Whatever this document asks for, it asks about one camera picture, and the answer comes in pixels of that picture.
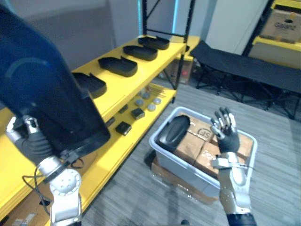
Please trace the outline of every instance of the robotic arm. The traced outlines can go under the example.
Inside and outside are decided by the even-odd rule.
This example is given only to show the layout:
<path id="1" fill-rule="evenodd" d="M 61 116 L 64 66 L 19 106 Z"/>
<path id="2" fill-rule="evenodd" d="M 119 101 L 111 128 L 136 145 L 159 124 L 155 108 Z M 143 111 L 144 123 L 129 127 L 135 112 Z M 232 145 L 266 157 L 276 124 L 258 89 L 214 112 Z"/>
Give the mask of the robotic arm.
<path id="1" fill-rule="evenodd" d="M 50 213 L 51 225 L 80 226 L 81 177 L 76 170 L 66 168 L 69 165 L 68 162 L 72 160 L 62 163 L 58 157 L 52 155 L 50 143 L 40 131 L 35 118 L 27 115 L 22 117 L 27 131 L 22 131 L 20 127 L 17 127 L 16 121 L 17 118 L 13 117 L 6 130 L 7 136 L 16 147 L 35 163 L 38 162 L 38 155 L 48 155 L 38 163 L 37 169 L 45 176 L 44 182 L 50 183 L 50 191 L 54 197 Z"/>
<path id="2" fill-rule="evenodd" d="M 220 201 L 230 226 L 256 226 L 251 213 L 250 183 L 236 154 L 239 149 L 236 122 L 229 108 L 220 108 L 220 111 L 222 117 L 215 112 L 218 121 L 211 119 L 211 130 L 217 136 L 221 152 L 211 162 L 211 165 L 219 170 Z"/>
<path id="3" fill-rule="evenodd" d="M 51 225 L 80 225 L 81 177 L 67 166 L 109 131 L 52 43 L 2 5 L 0 24 L 0 100 L 15 114 L 7 136 L 50 184 Z"/>

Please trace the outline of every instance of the white wall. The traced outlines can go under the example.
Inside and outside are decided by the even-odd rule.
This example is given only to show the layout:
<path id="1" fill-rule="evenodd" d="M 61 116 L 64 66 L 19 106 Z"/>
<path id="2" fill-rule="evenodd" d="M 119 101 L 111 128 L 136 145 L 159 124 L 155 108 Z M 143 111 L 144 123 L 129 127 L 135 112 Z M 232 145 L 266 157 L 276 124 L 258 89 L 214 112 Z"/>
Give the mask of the white wall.
<path id="1" fill-rule="evenodd" d="M 242 54 L 268 0 L 218 0 L 206 42 Z"/>
<path id="2" fill-rule="evenodd" d="M 196 0 L 192 22 L 190 26 L 190 35 L 200 36 L 205 40 L 211 23 L 212 15 L 217 0 Z M 174 32 L 184 34 L 190 1 L 178 0 L 178 7 L 174 18 Z"/>

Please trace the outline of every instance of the gray ball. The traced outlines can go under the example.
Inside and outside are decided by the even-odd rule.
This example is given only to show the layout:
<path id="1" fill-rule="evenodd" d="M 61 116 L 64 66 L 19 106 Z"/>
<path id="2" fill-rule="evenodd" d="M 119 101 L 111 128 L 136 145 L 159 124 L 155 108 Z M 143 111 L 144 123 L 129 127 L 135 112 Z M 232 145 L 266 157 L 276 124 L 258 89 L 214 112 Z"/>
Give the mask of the gray ball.
<path id="1" fill-rule="evenodd" d="M 152 105 L 152 104 L 150 104 L 150 105 L 148 105 L 148 106 L 147 106 L 147 109 L 148 109 L 150 112 L 153 112 L 153 111 L 155 111 L 155 110 L 156 110 L 156 106 L 155 106 L 155 105 Z"/>

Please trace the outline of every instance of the black shelf post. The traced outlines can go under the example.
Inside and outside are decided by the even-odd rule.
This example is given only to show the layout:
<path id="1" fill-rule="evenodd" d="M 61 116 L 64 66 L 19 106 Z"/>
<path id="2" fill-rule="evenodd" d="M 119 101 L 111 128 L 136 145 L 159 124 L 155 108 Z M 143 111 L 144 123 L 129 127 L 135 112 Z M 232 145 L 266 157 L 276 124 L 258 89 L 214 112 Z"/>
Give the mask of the black shelf post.
<path id="1" fill-rule="evenodd" d="M 147 28 L 147 19 L 151 16 L 152 12 L 155 10 L 155 8 L 159 4 L 159 2 L 160 2 L 160 0 L 156 1 L 155 5 L 151 9 L 150 13 L 147 15 L 147 0 L 142 0 L 143 34 L 146 35 L 147 31 L 151 31 L 151 32 L 156 32 L 156 33 L 179 36 L 179 37 L 184 38 L 183 43 L 187 43 L 187 39 L 188 39 L 188 36 L 189 36 L 189 31 L 190 31 L 190 25 L 191 25 L 191 21 L 192 21 L 193 10 L 194 10 L 196 0 L 190 0 L 190 7 L 189 7 L 189 12 L 188 12 L 186 28 L 185 28 L 185 34 L 176 34 L 176 33 L 171 33 L 171 32 L 163 32 L 163 31 L 158 31 L 158 30 Z M 181 58 L 180 58 L 179 65 L 178 65 L 178 72 L 177 72 L 177 76 L 176 76 L 176 79 L 175 79 L 175 84 L 173 84 L 172 81 L 170 79 L 168 79 L 169 82 L 171 83 L 172 87 L 174 88 L 174 90 L 178 89 L 178 86 L 179 86 L 179 83 L 180 83 L 180 77 L 181 77 L 181 74 L 182 74 L 183 63 L 184 63 L 184 53 L 181 54 Z"/>
<path id="2" fill-rule="evenodd" d="M 142 33 L 147 34 L 147 0 L 142 0 Z"/>

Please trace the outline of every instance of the blue object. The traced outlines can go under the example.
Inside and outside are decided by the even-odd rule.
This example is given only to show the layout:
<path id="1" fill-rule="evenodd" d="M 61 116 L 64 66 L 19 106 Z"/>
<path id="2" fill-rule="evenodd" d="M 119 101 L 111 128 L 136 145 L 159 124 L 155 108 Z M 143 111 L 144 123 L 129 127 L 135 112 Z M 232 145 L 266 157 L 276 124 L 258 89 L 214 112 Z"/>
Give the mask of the blue object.
<path id="1" fill-rule="evenodd" d="M 110 134 L 88 91 L 81 90 L 55 46 L 0 5 L 0 101 L 37 119 L 54 154 L 79 157 Z"/>

